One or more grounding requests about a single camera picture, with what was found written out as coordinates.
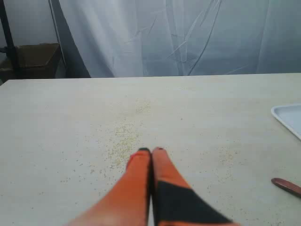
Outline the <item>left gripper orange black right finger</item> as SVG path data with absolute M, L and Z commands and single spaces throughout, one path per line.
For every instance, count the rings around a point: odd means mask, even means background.
M 153 213 L 156 226 L 237 226 L 212 208 L 178 172 L 167 151 L 152 152 L 154 172 Z

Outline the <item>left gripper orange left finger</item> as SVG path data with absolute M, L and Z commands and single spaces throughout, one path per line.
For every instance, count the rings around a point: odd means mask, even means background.
M 140 148 L 130 156 L 125 173 L 95 205 L 69 226 L 146 226 L 151 185 L 151 153 Z

